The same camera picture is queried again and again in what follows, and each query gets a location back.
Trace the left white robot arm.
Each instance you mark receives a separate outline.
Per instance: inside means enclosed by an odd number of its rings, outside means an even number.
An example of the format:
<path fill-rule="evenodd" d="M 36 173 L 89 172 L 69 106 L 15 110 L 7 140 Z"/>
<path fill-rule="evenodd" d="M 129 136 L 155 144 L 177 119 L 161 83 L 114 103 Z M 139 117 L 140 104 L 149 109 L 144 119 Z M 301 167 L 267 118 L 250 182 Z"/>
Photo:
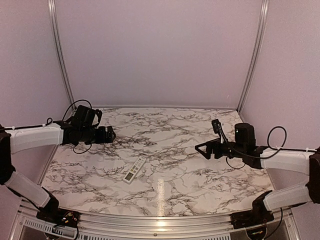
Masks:
<path fill-rule="evenodd" d="M 76 147 L 79 143 L 89 146 L 112 143 L 116 133 L 112 126 L 100 125 L 102 115 L 99 109 L 79 105 L 66 120 L 49 119 L 42 125 L 1 127 L 0 184 L 43 210 L 51 222 L 60 222 L 64 215 L 59 201 L 46 189 L 17 172 L 12 164 L 12 155 L 43 146 L 71 144 Z"/>

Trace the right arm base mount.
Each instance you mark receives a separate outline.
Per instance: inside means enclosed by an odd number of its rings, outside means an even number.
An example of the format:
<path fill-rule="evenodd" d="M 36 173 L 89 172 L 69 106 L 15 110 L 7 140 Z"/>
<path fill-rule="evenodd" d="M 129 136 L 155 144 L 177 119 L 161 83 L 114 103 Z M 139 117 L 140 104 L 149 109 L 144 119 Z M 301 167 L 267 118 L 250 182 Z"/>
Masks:
<path fill-rule="evenodd" d="M 274 215 L 271 210 L 267 210 L 263 200 L 272 191 L 266 191 L 252 202 L 252 209 L 235 212 L 230 215 L 231 224 L 234 229 L 247 228 L 255 225 L 266 224 L 273 221 Z"/>

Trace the white remote control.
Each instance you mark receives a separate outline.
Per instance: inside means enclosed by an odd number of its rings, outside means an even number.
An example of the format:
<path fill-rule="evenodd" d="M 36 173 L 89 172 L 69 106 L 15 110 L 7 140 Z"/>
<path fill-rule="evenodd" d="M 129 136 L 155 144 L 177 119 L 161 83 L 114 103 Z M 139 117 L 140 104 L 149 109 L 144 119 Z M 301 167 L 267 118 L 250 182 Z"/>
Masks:
<path fill-rule="evenodd" d="M 123 178 L 123 181 L 127 184 L 131 184 L 135 177 L 138 175 L 147 159 L 145 157 L 139 157 L 129 168 L 128 172 Z"/>

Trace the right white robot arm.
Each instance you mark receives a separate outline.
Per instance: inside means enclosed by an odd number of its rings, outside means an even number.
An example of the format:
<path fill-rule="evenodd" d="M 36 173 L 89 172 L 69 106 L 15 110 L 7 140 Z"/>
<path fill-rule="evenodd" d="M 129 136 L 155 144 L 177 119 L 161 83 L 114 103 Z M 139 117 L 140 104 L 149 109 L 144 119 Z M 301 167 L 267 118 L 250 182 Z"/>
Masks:
<path fill-rule="evenodd" d="M 239 158 L 253 169 L 279 169 L 302 173 L 308 176 L 306 183 L 300 183 L 280 190 L 263 193 L 252 202 L 252 209 L 247 219 L 258 224 L 267 213 L 282 207 L 298 206 L 320 202 L 320 150 L 289 149 L 280 147 L 257 146 L 255 129 L 248 123 L 237 123 L 234 126 L 234 141 L 229 141 L 219 120 L 211 122 L 218 138 L 198 144 L 195 150 L 206 159 Z"/>

